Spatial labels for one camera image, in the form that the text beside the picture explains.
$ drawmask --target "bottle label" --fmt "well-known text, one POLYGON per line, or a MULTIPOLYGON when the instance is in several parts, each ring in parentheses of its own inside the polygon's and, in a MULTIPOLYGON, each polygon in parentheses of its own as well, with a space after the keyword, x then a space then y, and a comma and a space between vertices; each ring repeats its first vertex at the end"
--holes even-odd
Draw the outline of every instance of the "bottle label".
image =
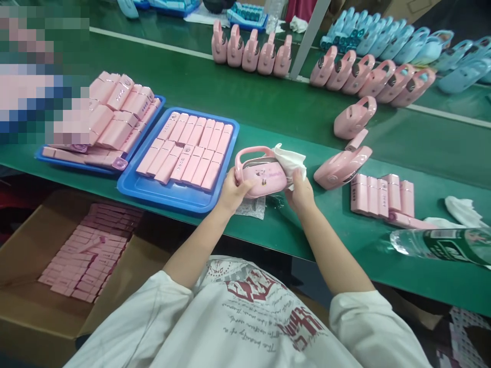
POLYGON ((489 248, 491 253, 491 234, 483 229, 426 230, 423 240, 431 253, 439 259, 491 265, 472 251, 473 247, 481 247, 489 248))

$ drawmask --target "blue plastic tray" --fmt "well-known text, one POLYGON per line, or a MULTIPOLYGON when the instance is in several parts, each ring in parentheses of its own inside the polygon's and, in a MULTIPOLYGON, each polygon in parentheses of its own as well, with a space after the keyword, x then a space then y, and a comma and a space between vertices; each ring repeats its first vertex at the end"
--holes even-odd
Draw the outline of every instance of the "blue plastic tray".
MULTIPOLYGON (((143 138, 145 137, 145 135, 151 130, 151 127, 154 125, 155 123, 155 120, 157 119, 157 116, 159 116, 159 113, 162 111, 162 109, 164 108, 164 104, 165 104, 165 97, 164 96, 158 96, 158 95, 155 95, 155 98, 158 98, 161 102, 160 102, 160 106, 157 108, 157 110, 155 111, 155 113, 153 114, 152 116, 152 119, 150 119, 150 121, 148 122, 147 126, 145 127, 145 129, 142 131, 142 133, 140 134, 140 136, 138 137, 138 139, 136 140, 135 144, 133 145, 133 147, 130 149, 130 151, 128 152, 128 154, 126 155, 126 158, 125 160, 126 161, 130 161, 131 158, 134 156, 135 152, 137 151, 140 143, 142 142, 143 138)), ((50 164, 55 164, 55 165, 62 165, 62 166, 68 166, 68 167, 71 167, 71 168, 76 168, 76 169, 81 169, 81 170, 88 170, 88 171, 93 171, 93 172, 97 172, 97 173, 100 173, 100 174, 117 174, 117 173, 120 173, 121 171, 119 170, 110 170, 110 169, 104 169, 104 168, 100 168, 100 167, 97 167, 97 166, 91 166, 91 165, 84 165, 84 164, 78 164, 78 163, 73 163, 73 162, 70 162, 70 161, 63 161, 63 160, 58 160, 58 159, 55 159, 55 158, 50 158, 50 157, 44 157, 42 155, 42 149, 44 147, 46 147, 47 145, 42 145, 37 151, 36 153, 34 154, 34 158, 35 159, 38 159, 39 161, 44 161, 44 162, 47 162, 47 163, 50 163, 50 164)))
POLYGON ((155 9, 159 13, 170 15, 170 16, 175 16, 179 18, 186 18, 189 14, 191 14, 193 11, 195 11, 199 5, 200 2, 196 1, 191 4, 185 4, 187 5, 186 9, 171 9, 171 8, 163 8, 163 7, 158 7, 154 6, 151 4, 148 0, 133 0, 133 3, 135 4, 137 9, 142 9, 142 10, 148 10, 150 8, 155 9))
POLYGON ((168 108, 160 120, 155 124, 152 131, 148 134, 140 149, 135 153, 135 156, 129 163, 126 170, 120 176, 117 188, 125 195, 185 211, 195 213, 205 213, 211 211, 218 201, 218 196, 220 195, 221 187, 223 185, 225 175, 227 174, 227 167, 229 166, 230 157, 232 156, 232 151, 234 150, 238 133, 239 124, 235 120, 179 107, 168 108), (138 165, 147 153, 153 140, 157 138, 173 111, 177 111, 179 113, 185 112, 189 115, 203 117, 206 119, 214 119, 216 121, 223 122, 224 124, 233 125, 234 127, 234 131, 232 132, 232 137, 229 142, 229 147, 224 157, 224 162, 222 163, 220 172, 218 173, 215 187, 211 192, 205 192, 199 188, 191 187, 183 183, 176 183, 173 180, 169 181, 167 185, 162 185, 153 178, 145 177, 136 172, 138 165))

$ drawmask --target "plastic water bottle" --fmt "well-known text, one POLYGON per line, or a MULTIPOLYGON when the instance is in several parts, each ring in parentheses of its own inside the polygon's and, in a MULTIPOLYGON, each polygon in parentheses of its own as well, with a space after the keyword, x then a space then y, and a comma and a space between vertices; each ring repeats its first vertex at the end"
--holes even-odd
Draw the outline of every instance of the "plastic water bottle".
POLYGON ((491 228, 397 230, 392 246, 407 256, 491 266, 491 228))
POLYGON ((266 33, 276 32, 276 26, 283 13, 286 0, 267 0, 264 11, 268 15, 266 23, 266 33))

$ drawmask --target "pink handbag-shaped product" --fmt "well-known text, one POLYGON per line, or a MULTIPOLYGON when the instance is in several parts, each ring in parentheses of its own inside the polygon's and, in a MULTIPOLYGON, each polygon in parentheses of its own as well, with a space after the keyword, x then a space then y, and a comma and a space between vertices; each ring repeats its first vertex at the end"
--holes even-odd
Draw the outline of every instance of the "pink handbag-shaped product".
POLYGON ((342 187, 354 178, 371 155, 372 149, 367 146, 362 146, 355 152, 340 152, 317 169, 314 180, 325 190, 342 187))
POLYGON ((285 38, 285 44, 280 46, 278 53, 276 54, 275 66, 273 68, 273 74, 276 77, 284 78, 290 71, 290 65, 292 63, 292 35, 287 35, 285 38))
POLYGON ((382 91, 375 97, 379 103, 391 102, 413 78, 415 69, 411 64, 403 64, 395 70, 382 91))
POLYGON ((244 41, 240 36, 239 25, 234 25, 230 32, 230 41, 227 46, 227 63, 231 67, 239 67, 242 64, 244 53, 244 41))
POLYGON ((341 91, 347 95, 355 95, 363 87, 375 65, 373 55, 365 55, 358 64, 353 65, 348 80, 341 91))
POLYGON ((346 110, 334 120, 334 135, 342 139, 355 138, 368 124, 377 111, 374 97, 366 96, 346 110))
POLYGON ((221 29, 221 22, 216 19, 213 23, 213 36, 211 36, 211 53, 217 64, 227 62, 227 44, 227 37, 221 29))
POLYGON ((267 42, 262 46, 257 63, 257 72, 263 75, 269 75, 273 71, 276 59, 275 33, 271 32, 267 42))
POLYGON ((337 54, 338 48, 336 46, 331 46, 326 54, 319 59, 310 74, 311 85, 315 87, 324 87, 326 85, 326 82, 334 69, 334 60, 336 59, 337 54))
POLYGON ((382 61, 374 70, 358 92, 358 97, 376 97, 395 72, 395 63, 392 60, 382 61))
POLYGON ((406 84, 406 88, 403 88, 402 92, 390 102, 390 105, 393 107, 409 106, 425 93, 428 87, 433 84, 435 78, 435 72, 430 68, 418 71, 408 84, 406 84))
POLYGON ((257 40, 257 29, 253 29, 249 41, 245 44, 244 55, 242 56, 242 69, 253 73, 257 68, 259 60, 259 41, 257 40))
POLYGON ((344 54, 343 58, 338 60, 338 62, 334 65, 334 70, 327 80, 326 88, 328 90, 340 90, 348 80, 351 74, 351 68, 353 67, 355 61, 355 51, 349 50, 346 54, 344 54))
POLYGON ((235 156, 235 179, 239 183, 245 180, 256 180, 254 185, 245 195, 246 198, 258 198, 268 194, 281 192, 286 188, 286 175, 273 151, 265 146, 248 147, 235 156), (240 162, 243 154, 251 152, 264 152, 266 156, 253 158, 246 162, 240 162))

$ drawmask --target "human hand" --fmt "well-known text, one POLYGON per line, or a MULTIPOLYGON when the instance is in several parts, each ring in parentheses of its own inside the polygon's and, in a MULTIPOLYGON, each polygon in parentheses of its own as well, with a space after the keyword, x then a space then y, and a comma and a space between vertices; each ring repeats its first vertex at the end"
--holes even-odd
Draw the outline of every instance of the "human hand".
POLYGON ((256 184, 255 180, 245 180, 241 185, 235 184, 235 167, 232 167, 224 181, 220 198, 215 208, 231 217, 240 206, 244 196, 256 184))
POLYGON ((314 191, 310 181, 307 178, 303 180, 300 169, 293 172, 294 190, 285 190, 285 196, 290 207, 295 211, 298 217, 303 216, 308 210, 316 209, 314 201, 314 191))

